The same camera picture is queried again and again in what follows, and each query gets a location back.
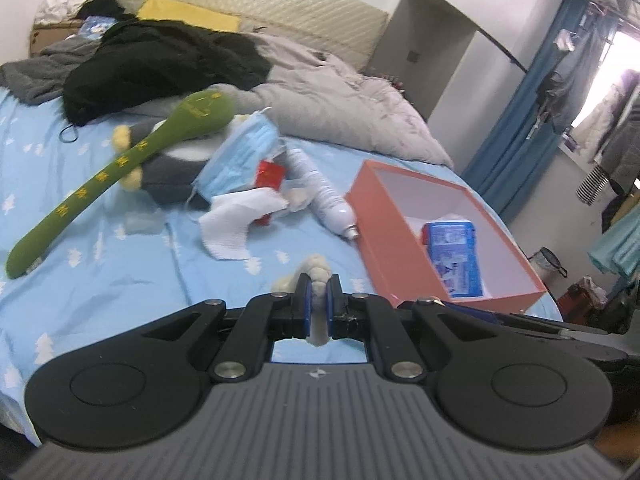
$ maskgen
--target open box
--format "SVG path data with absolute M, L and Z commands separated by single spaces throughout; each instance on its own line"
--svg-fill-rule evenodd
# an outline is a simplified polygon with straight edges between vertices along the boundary
M 546 293 L 524 254 L 466 187 L 368 160 L 346 198 L 358 218 L 358 247 L 371 281 L 394 306 L 437 296 L 521 313 Z M 420 241 L 422 226 L 446 214 L 474 224 L 485 296 L 450 298 Z

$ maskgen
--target pillow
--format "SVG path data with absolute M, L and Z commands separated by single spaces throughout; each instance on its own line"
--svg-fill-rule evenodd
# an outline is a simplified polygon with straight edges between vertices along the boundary
M 237 32 L 240 28 L 240 18 L 177 0 L 145 0 L 138 17 L 140 20 L 179 20 L 220 32 Z

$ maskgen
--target wall outlet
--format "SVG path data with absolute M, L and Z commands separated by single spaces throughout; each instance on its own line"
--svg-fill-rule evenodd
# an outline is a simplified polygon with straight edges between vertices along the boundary
M 409 54 L 406 56 L 406 60 L 409 63 L 417 63 L 419 59 L 420 59 L 420 53 L 416 52 L 415 50 L 410 50 Z

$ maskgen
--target black jacket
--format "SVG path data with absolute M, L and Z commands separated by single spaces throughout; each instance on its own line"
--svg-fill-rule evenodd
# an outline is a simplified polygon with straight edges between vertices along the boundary
M 70 123 L 89 121 L 152 99 L 228 83 L 249 90 L 271 64 L 251 40 L 171 20 L 117 23 L 94 56 L 69 74 L 63 107 Z

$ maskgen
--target face mask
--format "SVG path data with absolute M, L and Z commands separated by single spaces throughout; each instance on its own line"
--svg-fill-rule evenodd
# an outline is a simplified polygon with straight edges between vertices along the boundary
M 260 161 L 273 160 L 281 150 L 278 129 L 264 112 L 256 112 L 216 150 L 193 187 L 208 202 L 218 195 L 251 189 Z

